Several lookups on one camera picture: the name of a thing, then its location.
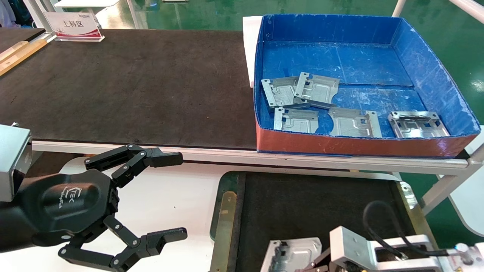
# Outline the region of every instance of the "black mat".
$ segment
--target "black mat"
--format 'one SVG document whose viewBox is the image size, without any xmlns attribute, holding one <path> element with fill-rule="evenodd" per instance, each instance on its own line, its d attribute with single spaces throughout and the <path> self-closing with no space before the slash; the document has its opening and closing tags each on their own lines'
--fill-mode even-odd
<svg viewBox="0 0 484 272">
<path fill-rule="evenodd" d="M 102 32 L 0 78 L 0 123 L 44 140 L 256 148 L 241 31 Z"/>
<path fill-rule="evenodd" d="M 44 29 L 0 28 L 0 53 L 18 42 L 30 42 L 44 32 Z"/>
<path fill-rule="evenodd" d="M 237 202 L 240 197 L 241 223 L 232 233 L 238 251 L 230 251 L 231 257 L 237 254 L 235 265 L 229 257 L 231 272 L 233 267 L 259 272 L 270 240 L 319 237 L 326 249 L 329 232 L 338 226 L 369 239 L 362 216 L 373 200 L 393 205 L 405 233 L 415 234 L 394 181 L 247 172 L 245 192 L 237 195 Z M 370 225 L 378 234 L 397 236 L 387 216 L 372 214 Z"/>
</svg>

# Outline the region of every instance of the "aluminum rail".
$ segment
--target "aluminum rail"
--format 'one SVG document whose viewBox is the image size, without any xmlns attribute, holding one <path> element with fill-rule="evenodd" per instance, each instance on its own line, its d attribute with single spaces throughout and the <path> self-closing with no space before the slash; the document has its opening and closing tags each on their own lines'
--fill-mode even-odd
<svg viewBox="0 0 484 272">
<path fill-rule="evenodd" d="M 120 145 L 33 141 L 34 151 L 99 154 Z M 160 147 L 163 152 L 179 151 L 187 161 L 222 164 L 249 164 L 327 169 L 355 169 L 383 172 L 459 175 L 467 171 L 468 162 L 459 159 L 418 159 L 366 156 L 303 156 L 268 154 L 257 151 L 202 148 Z"/>
</svg>

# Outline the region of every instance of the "sheet metal part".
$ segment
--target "sheet metal part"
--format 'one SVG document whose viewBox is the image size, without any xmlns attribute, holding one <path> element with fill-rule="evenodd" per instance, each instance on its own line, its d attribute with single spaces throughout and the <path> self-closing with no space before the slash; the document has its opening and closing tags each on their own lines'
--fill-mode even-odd
<svg viewBox="0 0 484 272">
<path fill-rule="evenodd" d="M 378 115 L 375 111 L 332 107 L 332 136 L 382 138 Z"/>
<path fill-rule="evenodd" d="M 269 109 L 293 104 L 297 80 L 297 76 L 261 80 Z"/>
<path fill-rule="evenodd" d="M 393 111 L 388 121 L 397 138 L 431 138 L 450 136 L 435 111 Z"/>
<path fill-rule="evenodd" d="M 318 237 L 270 241 L 260 272 L 295 271 L 314 261 L 321 250 Z"/>
<path fill-rule="evenodd" d="M 327 76 L 311 75 L 301 72 L 294 96 L 309 101 L 331 104 L 333 96 L 338 93 L 339 79 Z"/>
<path fill-rule="evenodd" d="M 336 107 L 335 104 L 320 102 L 320 101 L 306 100 L 304 98 L 297 97 L 297 96 L 294 97 L 293 103 L 297 104 L 297 105 L 303 104 L 304 106 L 296 107 L 296 106 L 293 106 L 293 105 L 289 105 L 289 106 L 284 106 L 284 108 L 309 108 L 309 107 L 313 106 L 313 107 L 318 107 L 318 108 L 323 108 L 323 109 L 330 109 L 330 107 Z"/>
<path fill-rule="evenodd" d="M 316 133 L 318 127 L 317 111 L 278 107 L 274 112 L 275 130 Z"/>
</svg>

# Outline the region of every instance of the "green epoxy floor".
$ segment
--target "green epoxy floor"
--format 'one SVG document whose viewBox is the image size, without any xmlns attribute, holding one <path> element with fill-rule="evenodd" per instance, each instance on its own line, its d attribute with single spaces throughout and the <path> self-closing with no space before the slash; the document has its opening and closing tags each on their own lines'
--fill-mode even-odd
<svg viewBox="0 0 484 272">
<path fill-rule="evenodd" d="M 242 17 L 274 13 L 390 16 L 396 0 L 133 0 L 140 28 L 242 30 Z M 450 72 L 477 118 L 484 122 L 484 25 L 448 0 L 407 0 L 401 14 L 422 35 Z M 134 28 L 125 0 L 98 14 L 104 28 Z M 433 175 L 402 174 L 418 198 L 437 181 Z M 484 241 L 460 222 L 447 199 L 427 220 L 439 246 Z"/>
</svg>

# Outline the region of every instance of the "wooden strip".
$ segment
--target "wooden strip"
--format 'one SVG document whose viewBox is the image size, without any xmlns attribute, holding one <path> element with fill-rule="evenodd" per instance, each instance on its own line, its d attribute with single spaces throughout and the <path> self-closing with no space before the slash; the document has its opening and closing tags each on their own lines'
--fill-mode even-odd
<svg viewBox="0 0 484 272">
<path fill-rule="evenodd" d="M 28 44 L 29 44 L 29 42 L 27 42 L 27 41 L 21 41 L 21 42 L 16 43 L 14 46 L 10 47 L 9 49 L 1 52 L 0 53 L 0 63 L 7 60 L 9 57 L 11 57 L 16 52 L 24 49 Z"/>
<path fill-rule="evenodd" d="M 23 50 L 15 53 L 4 62 L 0 63 L 0 76 L 14 68 L 17 64 L 21 63 L 26 58 L 30 57 L 33 53 L 47 44 L 45 40 L 37 40 L 28 44 Z"/>
</svg>

